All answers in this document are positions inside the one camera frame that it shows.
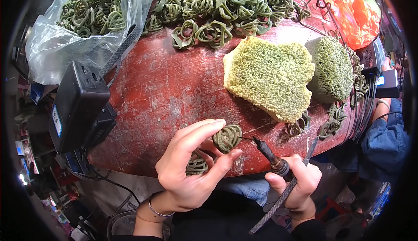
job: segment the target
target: clear plastic bag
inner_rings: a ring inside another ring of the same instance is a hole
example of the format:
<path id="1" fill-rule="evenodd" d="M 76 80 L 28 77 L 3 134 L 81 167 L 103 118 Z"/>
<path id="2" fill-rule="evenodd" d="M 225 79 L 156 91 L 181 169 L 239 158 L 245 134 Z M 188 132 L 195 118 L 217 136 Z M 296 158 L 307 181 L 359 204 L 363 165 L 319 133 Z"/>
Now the clear plastic bag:
<path id="1" fill-rule="evenodd" d="M 137 24 L 143 29 L 153 0 L 121 0 L 127 28 L 119 33 L 89 38 L 81 38 L 56 25 L 67 1 L 54 0 L 45 15 L 36 19 L 26 43 L 26 58 L 33 80 L 40 84 L 59 84 L 72 60 L 101 69 L 126 38 L 130 26 Z"/>

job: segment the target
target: fingernail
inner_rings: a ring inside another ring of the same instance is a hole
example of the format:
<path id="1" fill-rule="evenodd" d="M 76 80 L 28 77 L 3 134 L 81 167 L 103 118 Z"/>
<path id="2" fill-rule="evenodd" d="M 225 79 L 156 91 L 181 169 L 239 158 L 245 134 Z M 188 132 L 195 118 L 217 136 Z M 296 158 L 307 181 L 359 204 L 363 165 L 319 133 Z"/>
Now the fingernail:
<path id="1" fill-rule="evenodd" d="M 243 153 L 242 150 L 236 149 L 236 152 L 233 155 L 233 159 L 237 159 Z"/>
<path id="2" fill-rule="evenodd" d="M 226 124 L 226 121 L 224 119 L 216 119 L 214 123 L 217 123 L 217 122 L 222 122 L 223 125 Z"/>
<path id="3" fill-rule="evenodd" d="M 225 125 L 225 122 L 219 121 L 219 122 L 214 122 L 212 124 L 215 125 L 215 126 L 224 126 Z"/>
<path id="4" fill-rule="evenodd" d="M 264 176 L 264 178 L 265 178 L 266 180 L 268 180 L 268 181 L 273 181 L 273 180 L 275 180 L 275 179 L 276 179 L 276 175 L 275 175 L 275 174 L 272 174 L 272 173 L 267 173 L 267 174 Z"/>

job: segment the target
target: orange plastic bag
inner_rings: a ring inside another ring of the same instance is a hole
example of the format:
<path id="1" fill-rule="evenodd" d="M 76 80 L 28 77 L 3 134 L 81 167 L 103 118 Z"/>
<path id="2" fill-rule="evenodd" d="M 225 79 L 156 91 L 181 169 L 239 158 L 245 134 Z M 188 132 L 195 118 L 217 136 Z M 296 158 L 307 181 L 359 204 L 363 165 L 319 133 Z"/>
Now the orange plastic bag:
<path id="1" fill-rule="evenodd" d="M 379 34 L 380 15 L 364 0 L 325 0 L 331 4 L 347 45 L 357 50 L 369 45 Z"/>

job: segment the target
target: red wooden table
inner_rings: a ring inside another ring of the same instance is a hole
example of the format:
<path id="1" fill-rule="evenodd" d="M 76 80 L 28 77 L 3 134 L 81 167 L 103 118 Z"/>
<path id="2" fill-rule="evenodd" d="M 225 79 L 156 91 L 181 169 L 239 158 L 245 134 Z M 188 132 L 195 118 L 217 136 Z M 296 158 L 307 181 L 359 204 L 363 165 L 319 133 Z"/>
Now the red wooden table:
<path id="1" fill-rule="evenodd" d="M 312 17 L 304 22 L 322 30 L 335 26 L 322 19 L 321 9 L 311 2 Z M 129 174 L 157 177 L 155 164 L 176 130 L 203 119 L 225 119 L 239 124 L 244 137 L 252 135 L 266 141 L 275 155 L 299 154 L 304 157 L 321 125 L 328 120 L 329 104 L 311 100 L 308 112 L 313 117 L 311 128 L 304 134 L 289 137 L 284 123 L 274 121 L 267 113 L 223 87 L 223 56 L 232 51 L 243 37 L 235 34 L 225 47 L 194 46 L 185 51 L 171 46 L 173 28 L 141 38 L 124 59 L 119 75 L 110 89 L 110 103 L 117 112 L 117 125 L 107 139 L 94 148 L 88 159 L 92 165 Z M 259 36 L 275 44 L 306 41 L 320 34 L 291 20 L 283 20 Z M 344 108 L 348 118 L 335 136 L 318 142 L 314 155 L 329 150 L 348 137 L 354 123 L 354 111 Z M 243 150 L 227 176 L 267 171 L 267 159 L 255 144 L 242 140 Z"/>

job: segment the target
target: plastic bag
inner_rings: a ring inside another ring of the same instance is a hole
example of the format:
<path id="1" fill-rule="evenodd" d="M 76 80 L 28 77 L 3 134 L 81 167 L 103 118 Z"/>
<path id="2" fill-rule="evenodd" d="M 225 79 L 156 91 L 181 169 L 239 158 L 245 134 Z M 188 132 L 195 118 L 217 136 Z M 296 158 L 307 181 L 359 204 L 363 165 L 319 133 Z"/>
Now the plastic bag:
<path id="1" fill-rule="evenodd" d="M 380 15 L 363 0 L 325 0 L 331 4 L 347 45 L 357 50 L 379 34 Z"/>
<path id="2" fill-rule="evenodd" d="M 121 0 L 127 28 L 119 33 L 89 38 L 81 38 L 56 25 L 67 1 L 54 0 L 45 15 L 38 16 L 26 43 L 26 58 L 33 80 L 40 84 L 59 84 L 71 60 L 101 69 L 126 38 L 130 26 L 137 24 L 143 29 L 153 0 Z"/>

